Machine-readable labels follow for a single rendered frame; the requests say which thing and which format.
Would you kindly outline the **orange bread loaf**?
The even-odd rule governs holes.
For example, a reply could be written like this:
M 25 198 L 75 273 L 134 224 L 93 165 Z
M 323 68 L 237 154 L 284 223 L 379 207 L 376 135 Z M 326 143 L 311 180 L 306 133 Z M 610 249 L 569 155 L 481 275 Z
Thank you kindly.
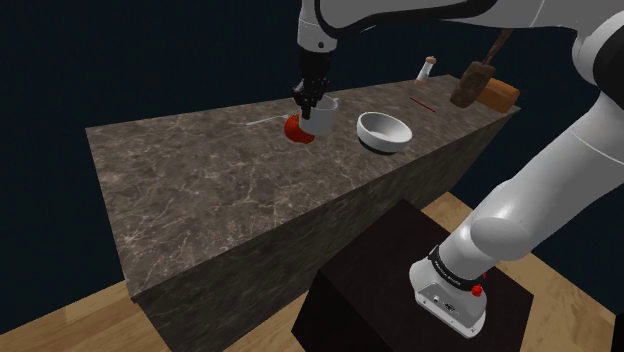
M 515 104 L 520 91 L 495 78 L 491 78 L 476 101 L 499 112 L 506 113 Z

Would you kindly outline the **dark robot stand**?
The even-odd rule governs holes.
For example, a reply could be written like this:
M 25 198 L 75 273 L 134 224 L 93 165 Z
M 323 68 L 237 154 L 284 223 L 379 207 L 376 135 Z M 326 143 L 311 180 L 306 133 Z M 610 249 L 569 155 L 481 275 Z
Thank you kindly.
M 305 352 L 520 352 L 532 294 L 492 268 L 485 324 L 467 339 L 415 299 L 410 266 L 447 230 L 405 200 L 319 270 L 292 333 Z

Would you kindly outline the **white mug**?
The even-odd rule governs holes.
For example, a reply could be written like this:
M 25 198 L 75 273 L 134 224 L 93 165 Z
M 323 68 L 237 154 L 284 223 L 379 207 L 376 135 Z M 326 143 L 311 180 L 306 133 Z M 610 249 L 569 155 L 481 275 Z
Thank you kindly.
M 300 118 L 299 128 L 307 134 L 327 136 L 334 125 L 338 108 L 337 99 L 324 95 L 317 105 L 310 109 L 308 119 Z

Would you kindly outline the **red tomato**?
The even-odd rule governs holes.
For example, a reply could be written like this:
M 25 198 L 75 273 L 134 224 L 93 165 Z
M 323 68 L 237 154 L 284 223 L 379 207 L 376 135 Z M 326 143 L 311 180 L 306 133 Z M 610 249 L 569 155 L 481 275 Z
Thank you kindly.
M 310 144 L 315 136 L 304 132 L 299 127 L 299 114 L 290 115 L 284 123 L 284 134 L 293 142 Z

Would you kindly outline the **corked salt shaker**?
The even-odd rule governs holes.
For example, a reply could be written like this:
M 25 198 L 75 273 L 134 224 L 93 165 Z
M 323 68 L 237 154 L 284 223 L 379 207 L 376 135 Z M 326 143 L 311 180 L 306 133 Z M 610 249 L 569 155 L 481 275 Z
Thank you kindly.
M 425 85 L 436 62 L 437 59 L 434 56 L 427 56 L 422 68 L 420 69 L 416 79 L 414 80 L 414 83 L 419 85 Z

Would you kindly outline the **brown wooden mallet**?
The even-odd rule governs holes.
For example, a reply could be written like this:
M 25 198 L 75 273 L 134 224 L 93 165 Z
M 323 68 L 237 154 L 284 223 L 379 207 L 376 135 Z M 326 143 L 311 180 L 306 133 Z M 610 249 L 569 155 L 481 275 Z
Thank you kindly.
M 502 29 L 486 57 L 482 61 L 473 61 L 469 65 L 451 94 L 451 103 L 459 108 L 467 108 L 476 101 L 496 71 L 490 62 L 512 32 L 512 28 Z

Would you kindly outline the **white bowl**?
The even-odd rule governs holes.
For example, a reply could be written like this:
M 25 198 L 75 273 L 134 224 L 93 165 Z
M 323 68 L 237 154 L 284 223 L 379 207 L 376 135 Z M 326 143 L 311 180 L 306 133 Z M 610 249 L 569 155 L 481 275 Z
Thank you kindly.
M 411 129 L 401 120 L 381 112 L 364 112 L 357 120 L 359 141 L 369 149 L 394 154 L 412 140 Z

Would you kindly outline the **thin red pen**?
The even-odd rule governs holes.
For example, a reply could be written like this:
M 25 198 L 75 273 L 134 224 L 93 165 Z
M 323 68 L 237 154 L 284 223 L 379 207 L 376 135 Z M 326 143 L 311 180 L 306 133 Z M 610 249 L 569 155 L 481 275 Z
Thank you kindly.
M 414 97 L 411 97 L 411 96 L 410 96 L 409 98 L 410 98 L 410 100 L 411 100 L 411 101 L 415 102 L 415 103 L 416 103 L 416 104 L 418 104 L 419 106 L 421 106 L 421 107 L 423 107 L 423 108 L 427 109 L 427 110 L 428 110 L 428 111 L 430 111 L 430 112 L 436 113 L 436 111 L 435 111 L 432 107 L 429 107 L 428 105 L 426 105 L 426 104 L 422 103 L 421 101 L 419 101 L 419 100 L 415 99 Z

